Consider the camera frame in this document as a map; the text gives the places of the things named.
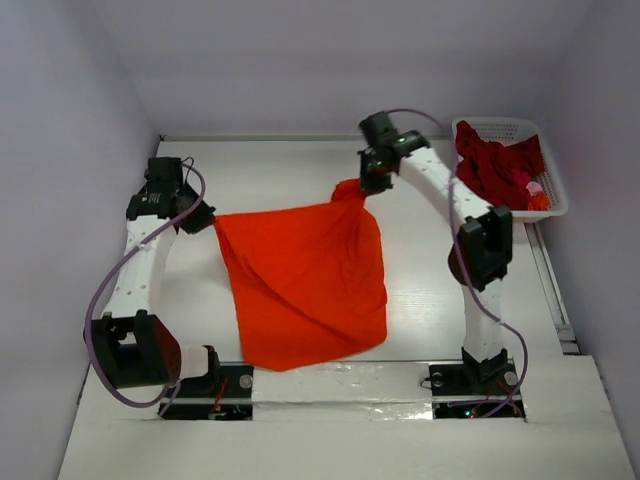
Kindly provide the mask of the orange t shirt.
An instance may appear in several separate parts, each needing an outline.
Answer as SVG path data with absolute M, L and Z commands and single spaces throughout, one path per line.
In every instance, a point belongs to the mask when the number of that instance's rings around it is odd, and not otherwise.
M 386 340 L 381 232 L 357 180 L 326 203 L 221 215 L 214 227 L 247 363 L 282 372 Z

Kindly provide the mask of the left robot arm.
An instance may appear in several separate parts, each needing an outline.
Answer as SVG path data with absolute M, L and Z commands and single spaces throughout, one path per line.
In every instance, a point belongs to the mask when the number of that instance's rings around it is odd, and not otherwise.
M 206 188 L 192 187 L 186 161 L 155 157 L 147 162 L 144 184 L 126 209 L 127 240 L 122 260 L 104 280 L 113 292 L 100 314 L 88 308 L 88 352 L 100 378 L 115 392 L 169 386 L 186 378 L 195 392 L 209 395 L 221 370 L 203 347 L 179 344 L 157 312 L 166 262 L 178 234 L 195 235 L 214 223 Z

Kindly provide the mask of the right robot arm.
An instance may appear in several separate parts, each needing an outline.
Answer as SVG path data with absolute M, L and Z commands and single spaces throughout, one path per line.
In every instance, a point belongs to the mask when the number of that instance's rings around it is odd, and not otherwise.
M 461 285 L 465 314 L 460 379 L 481 395 L 508 367 L 500 313 L 503 280 L 513 258 L 512 212 L 472 192 L 420 132 L 400 132 L 387 112 L 368 116 L 358 128 L 367 144 L 359 152 L 363 193 L 390 189 L 391 176 L 397 175 L 449 223 L 449 269 Z

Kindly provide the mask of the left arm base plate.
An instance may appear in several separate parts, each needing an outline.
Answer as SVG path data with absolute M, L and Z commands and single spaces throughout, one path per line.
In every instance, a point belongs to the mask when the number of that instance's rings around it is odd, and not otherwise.
M 214 385 L 206 379 L 190 378 L 170 389 L 158 407 L 165 420 L 248 421 L 253 418 L 254 367 L 241 363 L 223 363 L 221 380 Z

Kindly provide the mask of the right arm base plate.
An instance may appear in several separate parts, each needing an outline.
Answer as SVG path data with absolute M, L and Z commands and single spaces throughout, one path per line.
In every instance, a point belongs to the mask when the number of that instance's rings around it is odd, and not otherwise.
M 466 378 L 462 363 L 431 364 L 420 386 L 431 392 L 433 416 L 436 420 L 476 418 L 521 418 L 525 408 L 519 393 L 512 391 L 519 380 L 515 366 L 481 386 L 473 386 Z

